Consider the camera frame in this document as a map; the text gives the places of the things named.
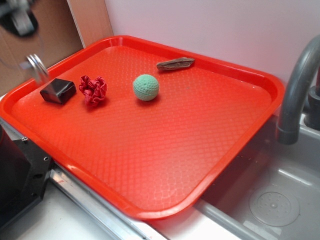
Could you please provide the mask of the blurred black grey gripper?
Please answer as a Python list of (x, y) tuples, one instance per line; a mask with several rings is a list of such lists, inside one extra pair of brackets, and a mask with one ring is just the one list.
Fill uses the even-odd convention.
[(1, 0), (0, 26), (17, 37), (30, 37), (39, 24), (32, 12), (35, 0)]

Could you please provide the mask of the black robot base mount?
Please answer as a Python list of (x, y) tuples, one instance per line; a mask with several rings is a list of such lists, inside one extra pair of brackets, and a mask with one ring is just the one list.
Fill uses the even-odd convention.
[(52, 166), (52, 157), (32, 140), (12, 140), (0, 128), (1, 230), (43, 200)]

